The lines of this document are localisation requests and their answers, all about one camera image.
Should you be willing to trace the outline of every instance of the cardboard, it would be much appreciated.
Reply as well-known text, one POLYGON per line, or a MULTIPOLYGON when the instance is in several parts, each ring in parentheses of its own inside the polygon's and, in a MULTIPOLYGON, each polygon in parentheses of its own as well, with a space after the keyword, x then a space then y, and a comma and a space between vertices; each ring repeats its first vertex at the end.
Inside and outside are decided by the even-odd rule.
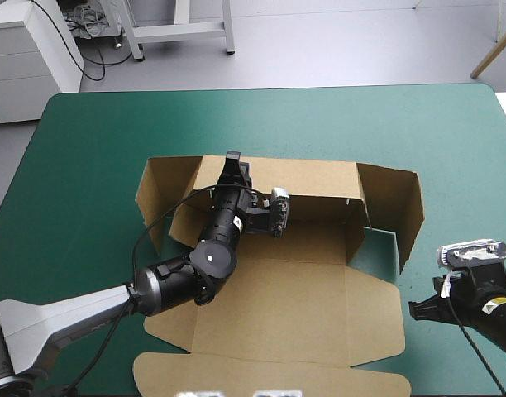
MULTIPOLYGON (((345 161, 247 158, 253 185, 290 194, 284 236, 244 235, 238 267, 214 301, 181 305, 153 318, 151 335, 191 352, 144 353, 134 363, 145 397, 186 390, 252 396, 257 390, 327 395, 408 396, 400 375, 351 366, 404 349, 396 287, 347 267, 364 225, 397 234, 400 271, 423 221, 415 173, 345 161)), ((215 184, 224 157, 163 157, 147 162, 136 201, 145 224, 192 190, 215 184)), ((208 194, 178 208, 170 235, 195 246, 208 194)), ((159 250, 163 226, 152 235, 159 250)))

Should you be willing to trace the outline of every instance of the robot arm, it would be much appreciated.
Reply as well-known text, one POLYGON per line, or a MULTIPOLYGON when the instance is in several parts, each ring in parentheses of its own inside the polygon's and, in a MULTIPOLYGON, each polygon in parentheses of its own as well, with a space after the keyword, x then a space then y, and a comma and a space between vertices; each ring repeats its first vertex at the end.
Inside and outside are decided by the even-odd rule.
POLYGON ((506 352, 506 244, 476 240, 442 246, 439 266, 449 273, 433 279, 437 294, 423 302, 409 302, 415 320, 458 325, 455 315, 506 352))
POLYGON ((236 268, 241 234, 281 237, 288 214, 286 191, 275 188, 261 200, 251 189, 249 165, 240 162, 240 153, 228 152, 209 220, 189 254, 139 269, 134 282, 76 298, 47 305, 0 302, 0 396, 30 395, 60 349, 119 316, 211 302, 236 268))

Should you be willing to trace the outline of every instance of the white sticker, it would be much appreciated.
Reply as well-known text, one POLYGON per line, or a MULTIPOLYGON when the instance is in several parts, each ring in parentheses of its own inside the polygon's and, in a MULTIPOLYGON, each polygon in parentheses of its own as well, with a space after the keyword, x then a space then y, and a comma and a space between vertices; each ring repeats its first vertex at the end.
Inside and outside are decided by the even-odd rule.
POLYGON ((253 397, 303 397, 301 390, 262 390, 256 391, 253 397))
POLYGON ((238 227, 238 230, 242 234, 242 228, 244 227, 244 225, 242 224, 242 220, 237 215, 235 215, 235 218, 233 219, 233 225, 238 227))
POLYGON ((226 397, 221 391, 180 391, 176 397, 226 397))

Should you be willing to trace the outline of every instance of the gray floor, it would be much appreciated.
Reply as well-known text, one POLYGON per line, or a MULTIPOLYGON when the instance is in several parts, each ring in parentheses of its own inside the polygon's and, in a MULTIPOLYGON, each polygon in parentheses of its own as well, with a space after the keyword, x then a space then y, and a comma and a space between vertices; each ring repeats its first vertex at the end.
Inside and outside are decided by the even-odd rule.
MULTIPOLYGON (((495 0, 234 0, 236 54, 222 40, 147 45, 146 60, 107 69, 82 91, 321 87, 469 82, 494 45, 495 0)), ((192 17, 221 13, 219 0, 192 0, 192 17)), ((133 0, 141 25, 170 21, 173 2, 133 0)), ((503 29, 506 29, 506 4, 503 29)), ((102 41, 107 60, 121 59, 102 41)), ((96 57, 88 43, 84 54, 96 57)), ((87 67, 90 74, 100 69, 87 67)), ((480 80, 506 91, 506 51, 480 80)), ((35 122, 0 125, 0 204, 35 122)))

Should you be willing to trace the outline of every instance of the drawer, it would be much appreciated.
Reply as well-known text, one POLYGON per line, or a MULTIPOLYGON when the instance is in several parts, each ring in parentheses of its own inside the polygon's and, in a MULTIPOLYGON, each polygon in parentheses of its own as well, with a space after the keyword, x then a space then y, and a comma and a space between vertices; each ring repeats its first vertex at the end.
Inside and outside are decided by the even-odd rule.
POLYGON ((38 120, 47 101, 59 92, 50 76, 0 81, 0 122, 38 120))
POLYGON ((0 29, 0 55, 37 51, 35 42, 24 26, 0 29))
POLYGON ((0 80, 49 75, 49 68, 39 52, 0 55, 0 80))

